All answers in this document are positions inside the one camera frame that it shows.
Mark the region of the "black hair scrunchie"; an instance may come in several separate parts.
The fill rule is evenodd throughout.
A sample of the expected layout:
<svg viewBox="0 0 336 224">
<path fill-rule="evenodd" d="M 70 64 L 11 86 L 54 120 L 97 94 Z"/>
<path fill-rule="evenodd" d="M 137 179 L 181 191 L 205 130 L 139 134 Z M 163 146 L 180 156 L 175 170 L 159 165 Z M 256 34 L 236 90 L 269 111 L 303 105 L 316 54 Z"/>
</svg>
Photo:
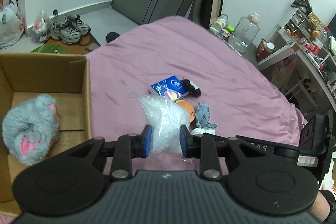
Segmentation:
<svg viewBox="0 0 336 224">
<path fill-rule="evenodd" d="M 188 79 L 181 80 L 182 86 L 188 91 L 188 95 L 198 98 L 202 95 L 201 89 L 193 81 Z"/>
</svg>

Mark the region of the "brown orange doormat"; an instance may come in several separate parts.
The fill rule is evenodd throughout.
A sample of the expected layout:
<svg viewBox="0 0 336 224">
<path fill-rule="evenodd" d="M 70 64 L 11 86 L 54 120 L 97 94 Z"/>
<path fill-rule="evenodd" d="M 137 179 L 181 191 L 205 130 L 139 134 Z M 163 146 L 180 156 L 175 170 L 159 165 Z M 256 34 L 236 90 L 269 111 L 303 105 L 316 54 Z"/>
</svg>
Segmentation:
<svg viewBox="0 0 336 224">
<path fill-rule="evenodd" d="M 91 34 L 82 36 L 76 44 L 64 44 L 60 40 L 49 39 L 45 45 L 56 46 L 58 52 L 71 55 L 86 55 L 101 47 L 101 44 Z"/>
</svg>

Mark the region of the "white shelf unit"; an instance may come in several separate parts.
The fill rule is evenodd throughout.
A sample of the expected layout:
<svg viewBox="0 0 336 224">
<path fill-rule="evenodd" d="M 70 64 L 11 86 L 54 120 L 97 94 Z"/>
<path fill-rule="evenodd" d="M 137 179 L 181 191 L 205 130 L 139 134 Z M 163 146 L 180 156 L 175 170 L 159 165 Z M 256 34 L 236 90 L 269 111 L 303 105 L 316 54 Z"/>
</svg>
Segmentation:
<svg viewBox="0 0 336 224">
<path fill-rule="evenodd" d="M 335 110 L 335 59 L 322 47 L 314 55 L 313 25 L 298 8 L 288 7 L 268 42 L 275 51 L 258 62 L 262 74 L 306 119 Z"/>
</svg>

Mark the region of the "right grey sneaker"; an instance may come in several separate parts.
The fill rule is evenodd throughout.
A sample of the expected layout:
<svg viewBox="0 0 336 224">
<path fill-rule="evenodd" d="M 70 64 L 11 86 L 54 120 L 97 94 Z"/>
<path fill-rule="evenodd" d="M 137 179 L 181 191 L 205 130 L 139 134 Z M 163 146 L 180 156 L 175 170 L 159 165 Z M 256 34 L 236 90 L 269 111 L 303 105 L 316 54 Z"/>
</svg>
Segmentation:
<svg viewBox="0 0 336 224">
<path fill-rule="evenodd" d="M 90 26 L 81 20 L 79 14 L 66 14 L 64 19 L 69 26 L 80 32 L 82 36 L 89 34 L 91 31 Z"/>
</svg>

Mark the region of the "brown cardboard box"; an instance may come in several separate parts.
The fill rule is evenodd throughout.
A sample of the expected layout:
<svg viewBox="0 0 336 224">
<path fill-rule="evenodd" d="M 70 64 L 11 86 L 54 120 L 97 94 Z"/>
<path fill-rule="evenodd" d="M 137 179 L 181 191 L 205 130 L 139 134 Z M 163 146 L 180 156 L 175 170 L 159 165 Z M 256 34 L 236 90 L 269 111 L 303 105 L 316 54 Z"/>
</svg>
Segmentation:
<svg viewBox="0 0 336 224">
<path fill-rule="evenodd" d="M 89 61 L 83 55 L 1 54 L 1 121 L 39 95 L 56 100 L 60 137 L 20 140 L 27 152 L 48 149 L 41 162 L 26 166 L 1 144 L 1 213 L 26 215 L 34 223 L 71 223 L 87 218 L 104 182 L 93 138 Z"/>
</svg>

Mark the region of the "large white plastic bag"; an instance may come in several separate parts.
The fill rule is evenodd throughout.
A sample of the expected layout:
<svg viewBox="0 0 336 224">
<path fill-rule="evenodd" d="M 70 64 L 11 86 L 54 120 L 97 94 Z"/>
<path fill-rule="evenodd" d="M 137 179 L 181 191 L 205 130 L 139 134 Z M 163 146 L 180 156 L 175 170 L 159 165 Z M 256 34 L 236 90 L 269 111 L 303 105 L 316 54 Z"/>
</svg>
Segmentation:
<svg viewBox="0 0 336 224">
<path fill-rule="evenodd" d="M 25 30 L 25 23 L 15 0 L 5 0 L 0 14 L 1 50 L 16 44 Z"/>
</svg>

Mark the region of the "clear plastic water jug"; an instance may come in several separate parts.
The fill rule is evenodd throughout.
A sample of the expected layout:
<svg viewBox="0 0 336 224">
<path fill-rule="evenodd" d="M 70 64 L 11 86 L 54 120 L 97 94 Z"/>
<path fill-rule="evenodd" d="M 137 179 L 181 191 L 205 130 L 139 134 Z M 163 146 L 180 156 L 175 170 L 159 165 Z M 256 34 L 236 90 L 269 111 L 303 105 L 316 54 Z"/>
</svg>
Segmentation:
<svg viewBox="0 0 336 224">
<path fill-rule="evenodd" d="M 256 12 L 240 18 L 228 43 L 235 50 L 244 53 L 260 31 L 260 15 Z"/>
</svg>

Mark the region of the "blue tissue pack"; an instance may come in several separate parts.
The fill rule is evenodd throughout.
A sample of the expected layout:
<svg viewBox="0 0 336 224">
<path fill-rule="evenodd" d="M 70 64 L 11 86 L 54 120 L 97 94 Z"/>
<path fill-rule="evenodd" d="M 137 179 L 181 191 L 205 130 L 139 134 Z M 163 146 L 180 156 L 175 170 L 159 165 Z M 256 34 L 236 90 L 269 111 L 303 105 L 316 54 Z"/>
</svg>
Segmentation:
<svg viewBox="0 0 336 224">
<path fill-rule="evenodd" d="M 149 88 L 149 93 L 152 95 L 169 98 L 172 101 L 178 101 L 187 96 L 189 91 L 183 87 L 180 79 L 178 79 L 176 76 L 170 76 L 164 80 L 152 84 Z"/>
</svg>

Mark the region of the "orange burger plush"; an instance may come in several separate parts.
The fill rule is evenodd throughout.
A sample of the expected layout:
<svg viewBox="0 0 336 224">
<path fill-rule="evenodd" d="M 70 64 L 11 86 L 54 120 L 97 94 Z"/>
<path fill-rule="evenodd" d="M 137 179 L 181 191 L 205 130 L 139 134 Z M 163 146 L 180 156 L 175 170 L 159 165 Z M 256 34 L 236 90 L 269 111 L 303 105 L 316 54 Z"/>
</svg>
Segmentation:
<svg viewBox="0 0 336 224">
<path fill-rule="evenodd" d="M 178 100 L 176 103 L 189 112 L 190 123 L 195 120 L 195 109 L 194 107 L 185 100 Z"/>
</svg>

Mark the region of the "green leaf cartoon rug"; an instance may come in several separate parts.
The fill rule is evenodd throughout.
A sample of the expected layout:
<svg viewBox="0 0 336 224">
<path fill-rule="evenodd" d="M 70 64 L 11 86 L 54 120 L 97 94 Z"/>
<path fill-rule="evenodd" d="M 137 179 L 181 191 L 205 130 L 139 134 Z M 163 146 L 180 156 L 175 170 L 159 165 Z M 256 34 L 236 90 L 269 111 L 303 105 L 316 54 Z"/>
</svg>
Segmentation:
<svg viewBox="0 0 336 224">
<path fill-rule="evenodd" d="M 53 45 L 53 44 L 43 44 L 34 50 L 32 53 L 54 53 L 54 54 L 66 54 L 66 50 L 61 46 Z"/>
</svg>

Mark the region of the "small clear plastic bag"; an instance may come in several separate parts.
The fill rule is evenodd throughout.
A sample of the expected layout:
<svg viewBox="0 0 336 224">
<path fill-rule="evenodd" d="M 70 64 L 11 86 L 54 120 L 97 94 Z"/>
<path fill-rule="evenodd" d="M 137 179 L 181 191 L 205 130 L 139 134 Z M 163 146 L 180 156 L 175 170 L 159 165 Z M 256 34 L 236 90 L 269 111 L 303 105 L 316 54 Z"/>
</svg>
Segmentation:
<svg viewBox="0 0 336 224">
<path fill-rule="evenodd" d="M 40 11 L 31 29 L 31 39 L 35 43 L 44 43 L 51 38 L 52 21 Z"/>
</svg>

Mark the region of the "pink bed sheet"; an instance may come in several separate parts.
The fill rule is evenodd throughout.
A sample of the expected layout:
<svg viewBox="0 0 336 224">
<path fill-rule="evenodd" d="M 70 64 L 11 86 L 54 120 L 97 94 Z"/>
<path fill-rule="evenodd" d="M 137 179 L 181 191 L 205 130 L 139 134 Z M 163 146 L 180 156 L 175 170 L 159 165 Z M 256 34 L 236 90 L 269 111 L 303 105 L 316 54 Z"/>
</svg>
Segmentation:
<svg viewBox="0 0 336 224">
<path fill-rule="evenodd" d="M 143 130 L 146 118 L 136 95 L 170 76 L 200 87 L 218 136 L 298 145 L 306 123 L 251 62 L 180 16 L 136 27 L 87 58 L 93 133 L 107 141 Z"/>
</svg>

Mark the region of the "black slipper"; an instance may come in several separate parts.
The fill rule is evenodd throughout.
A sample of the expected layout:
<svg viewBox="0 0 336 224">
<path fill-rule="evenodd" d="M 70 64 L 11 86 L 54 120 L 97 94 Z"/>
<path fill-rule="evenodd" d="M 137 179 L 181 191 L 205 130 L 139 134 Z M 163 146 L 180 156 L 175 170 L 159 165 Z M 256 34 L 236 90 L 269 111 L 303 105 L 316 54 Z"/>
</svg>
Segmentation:
<svg viewBox="0 0 336 224">
<path fill-rule="evenodd" d="M 110 42 L 116 40 L 119 36 L 120 36 L 120 34 L 118 34 L 117 32 L 110 32 L 106 35 L 106 42 L 110 43 Z"/>
</svg>

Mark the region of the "grey sneaker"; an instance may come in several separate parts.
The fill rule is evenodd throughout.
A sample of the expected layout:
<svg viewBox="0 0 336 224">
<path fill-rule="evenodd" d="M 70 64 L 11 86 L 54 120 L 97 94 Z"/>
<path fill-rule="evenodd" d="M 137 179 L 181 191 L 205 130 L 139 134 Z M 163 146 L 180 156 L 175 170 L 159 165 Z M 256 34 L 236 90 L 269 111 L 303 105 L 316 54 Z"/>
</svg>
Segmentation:
<svg viewBox="0 0 336 224">
<path fill-rule="evenodd" d="M 64 44 L 72 45 L 80 41 L 81 34 L 67 22 L 54 22 L 52 25 L 51 37 L 54 40 L 59 40 Z"/>
<path fill-rule="evenodd" d="M 82 36 L 89 34 L 91 31 L 90 26 L 81 20 L 79 14 L 66 14 L 64 19 L 69 26 L 80 32 Z"/>
</svg>

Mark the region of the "left grey sneaker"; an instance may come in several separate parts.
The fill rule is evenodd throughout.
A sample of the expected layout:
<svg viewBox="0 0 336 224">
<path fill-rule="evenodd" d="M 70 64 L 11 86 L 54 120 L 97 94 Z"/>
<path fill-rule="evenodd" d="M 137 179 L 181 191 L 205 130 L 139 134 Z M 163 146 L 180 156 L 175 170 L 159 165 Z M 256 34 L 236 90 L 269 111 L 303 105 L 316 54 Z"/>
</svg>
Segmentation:
<svg viewBox="0 0 336 224">
<path fill-rule="evenodd" d="M 59 40 L 64 44 L 72 45 L 80 41 L 81 34 L 67 22 L 54 22 L 52 25 L 51 37 L 54 40 Z"/>
</svg>

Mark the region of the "grey felt fish toy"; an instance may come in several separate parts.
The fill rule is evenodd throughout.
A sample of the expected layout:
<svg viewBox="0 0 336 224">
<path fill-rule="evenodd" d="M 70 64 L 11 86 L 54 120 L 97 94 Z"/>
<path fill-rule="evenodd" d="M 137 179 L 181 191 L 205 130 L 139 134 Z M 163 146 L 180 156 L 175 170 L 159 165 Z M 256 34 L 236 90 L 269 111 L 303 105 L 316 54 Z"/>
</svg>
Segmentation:
<svg viewBox="0 0 336 224">
<path fill-rule="evenodd" d="M 210 107 L 204 102 L 198 102 L 198 108 L 195 111 L 196 128 L 204 130 L 216 130 L 217 124 L 211 123 Z"/>
</svg>

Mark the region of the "clear bubble wrap bag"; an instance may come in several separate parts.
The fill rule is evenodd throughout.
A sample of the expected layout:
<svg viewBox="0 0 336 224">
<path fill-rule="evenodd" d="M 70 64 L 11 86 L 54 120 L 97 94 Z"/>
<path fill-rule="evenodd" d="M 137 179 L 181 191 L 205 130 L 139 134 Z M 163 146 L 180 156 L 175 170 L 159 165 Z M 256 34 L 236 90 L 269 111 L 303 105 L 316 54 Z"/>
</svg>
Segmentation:
<svg viewBox="0 0 336 224">
<path fill-rule="evenodd" d="M 131 93 L 129 97 L 139 101 L 147 124 L 152 128 L 149 156 L 159 160 L 191 163 L 191 160 L 183 159 L 179 140 L 180 127 L 190 125 L 189 112 L 163 96 Z"/>
</svg>

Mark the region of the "grey fluffy plush toy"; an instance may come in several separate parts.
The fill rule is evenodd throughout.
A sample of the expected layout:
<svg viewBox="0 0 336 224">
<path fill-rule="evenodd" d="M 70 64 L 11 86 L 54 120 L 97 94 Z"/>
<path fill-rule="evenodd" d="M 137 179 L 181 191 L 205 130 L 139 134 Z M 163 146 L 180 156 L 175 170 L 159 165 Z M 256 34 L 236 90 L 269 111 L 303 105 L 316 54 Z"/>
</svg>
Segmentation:
<svg viewBox="0 0 336 224">
<path fill-rule="evenodd" d="M 56 99 L 41 94 L 14 107 L 3 119 L 2 136 L 9 153 L 26 166 L 44 160 L 60 137 Z"/>
</svg>

